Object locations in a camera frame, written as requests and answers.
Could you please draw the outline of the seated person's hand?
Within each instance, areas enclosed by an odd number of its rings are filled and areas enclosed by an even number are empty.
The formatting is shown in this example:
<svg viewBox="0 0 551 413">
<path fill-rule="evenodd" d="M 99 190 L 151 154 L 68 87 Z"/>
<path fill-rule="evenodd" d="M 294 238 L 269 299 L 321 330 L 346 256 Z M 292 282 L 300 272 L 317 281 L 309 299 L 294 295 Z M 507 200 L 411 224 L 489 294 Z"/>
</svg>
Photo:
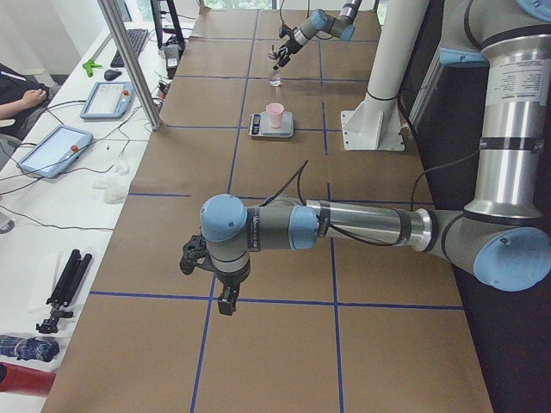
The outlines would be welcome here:
<svg viewBox="0 0 551 413">
<path fill-rule="evenodd" d="M 47 98 L 47 91 L 44 89 L 30 89 L 27 90 L 22 98 L 21 104 L 24 108 L 33 108 L 40 105 Z"/>
</svg>

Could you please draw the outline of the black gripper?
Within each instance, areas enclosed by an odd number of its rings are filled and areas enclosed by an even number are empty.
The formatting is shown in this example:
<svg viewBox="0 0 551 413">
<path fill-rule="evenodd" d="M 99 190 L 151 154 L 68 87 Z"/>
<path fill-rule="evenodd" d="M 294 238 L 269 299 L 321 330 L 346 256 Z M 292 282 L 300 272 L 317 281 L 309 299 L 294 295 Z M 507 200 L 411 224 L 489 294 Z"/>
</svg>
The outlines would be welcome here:
<svg viewBox="0 0 551 413">
<path fill-rule="evenodd" d="M 275 54 L 276 63 L 274 70 L 283 68 L 289 62 L 289 55 L 296 54 L 302 48 L 302 44 L 296 39 L 287 40 L 281 47 L 280 52 Z"/>
<path fill-rule="evenodd" d="M 245 276 L 217 276 L 222 284 L 222 290 L 218 297 L 218 308 L 221 315 L 233 314 L 233 300 L 239 296 L 240 285 L 245 281 Z"/>
</svg>

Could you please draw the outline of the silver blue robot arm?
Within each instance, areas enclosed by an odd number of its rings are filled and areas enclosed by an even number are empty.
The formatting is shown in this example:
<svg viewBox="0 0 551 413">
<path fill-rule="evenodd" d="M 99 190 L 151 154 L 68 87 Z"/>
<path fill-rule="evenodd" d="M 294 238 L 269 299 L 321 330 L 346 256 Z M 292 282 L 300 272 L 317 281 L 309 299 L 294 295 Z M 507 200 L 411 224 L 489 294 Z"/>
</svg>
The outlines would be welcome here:
<svg viewBox="0 0 551 413">
<path fill-rule="evenodd" d="M 200 212 L 201 232 L 183 246 L 180 268 L 212 272 L 219 310 L 232 315 L 261 250 L 310 249 L 321 237 L 408 246 L 447 259 L 482 283 L 516 292 L 550 270 L 550 238 L 534 206 L 550 85 L 547 1 L 447 1 L 440 61 L 489 68 L 474 198 L 460 211 L 388 209 L 289 198 L 258 206 L 219 194 Z"/>
<path fill-rule="evenodd" d="M 346 3 L 339 16 L 333 17 L 322 9 L 314 10 L 299 26 L 290 28 L 284 21 L 279 28 L 279 38 L 285 36 L 288 40 L 277 50 L 269 52 L 269 59 L 275 61 L 274 70 L 283 68 L 298 53 L 304 45 L 318 35 L 319 32 L 329 34 L 341 41 L 350 41 L 355 32 L 354 20 L 358 14 L 362 0 Z"/>
</svg>

